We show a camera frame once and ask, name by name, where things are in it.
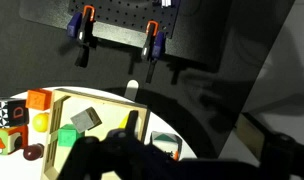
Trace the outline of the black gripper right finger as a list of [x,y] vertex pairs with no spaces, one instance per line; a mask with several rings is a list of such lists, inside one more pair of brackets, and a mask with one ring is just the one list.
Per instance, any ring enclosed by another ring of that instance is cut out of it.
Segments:
[[130,111],[125,127],[109,131],[106,140],[113,144],[126,144],[136,140],[135,128],[137,120],[138,112],[136,110]]

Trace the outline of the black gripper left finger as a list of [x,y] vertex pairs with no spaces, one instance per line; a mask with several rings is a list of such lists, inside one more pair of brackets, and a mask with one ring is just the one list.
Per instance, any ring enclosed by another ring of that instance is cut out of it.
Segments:
[[57,180],[101,180],[102,173],[95,166],[95,150],[99,140],[86,136],[75,141]]

